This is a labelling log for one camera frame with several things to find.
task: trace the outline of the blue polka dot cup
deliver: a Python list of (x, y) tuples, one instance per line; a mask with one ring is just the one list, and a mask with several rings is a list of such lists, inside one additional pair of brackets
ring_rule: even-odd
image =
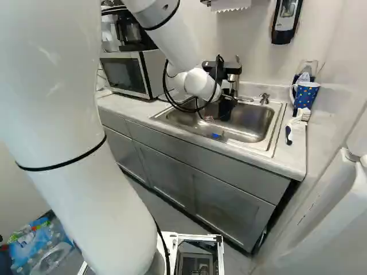
[[(293, 97), (293, 89), (296, 90), (295, 97)], [(292, 85), (290, 89), (290, 97), (294, 108), (311, 109), (319, 89), (320, 84), (315, 82), (300, 82), (298, 84)]]

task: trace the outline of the microwave door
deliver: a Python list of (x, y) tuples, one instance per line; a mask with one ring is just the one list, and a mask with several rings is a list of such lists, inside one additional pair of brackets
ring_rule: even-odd
[(101, 58), (111, 90), (150, 99), (147, 81), (139, 54), (130, 58)]

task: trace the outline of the microwave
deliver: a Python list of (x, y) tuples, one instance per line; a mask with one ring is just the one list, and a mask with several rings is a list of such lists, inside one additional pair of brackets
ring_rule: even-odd
[(165, 61), (166, 57), (159, 49), (141, 52), (103, 52), (100, 55), (107, 86), (113, 93), (148, 100), (163, 94), (162, 76)]

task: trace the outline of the stainless steel sink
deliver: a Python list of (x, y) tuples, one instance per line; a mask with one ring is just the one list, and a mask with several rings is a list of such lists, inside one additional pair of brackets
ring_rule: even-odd
[[(275, 101), (261, 105), (259, 99), (253, 99), (253, 102), (238, 101), (230, 115), (225, 113), (222, 117), (218, 117), (218, 103), (209, 104), (200, 111), (200, 115), (184, 113), (170, 107), (152, 119), (236, 147), (268, 151), (272, 141), (276, 143), (278, 138), (278, 124), (281, 123), (285, 110), (283, 105), (285, 104)], [(189, 100), (184, 107), (195, 108), (195, 99)]]

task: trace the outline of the robotic arm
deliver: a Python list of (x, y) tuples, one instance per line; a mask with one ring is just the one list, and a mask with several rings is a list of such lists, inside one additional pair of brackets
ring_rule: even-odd
[(166, 73), (175, 89), (205, 101), (213, 96), (212, 100), (217, 101), (220, 86), (202, 68), (196, 68), (201, 63), (199, 45), (185, 24), (180, 2), (125, 0), (124, 4), (169, 60)]
[[(196, 68), (198, 45), (180, 1), (124, 3), (168, 58), (175, 87), (217, 100), (219, 85)], [(1, 138), (97, 274), (144, 275), (157, 230), (116, 165), (97, 112), (100, 22), (97, 0), (2, 7)]]

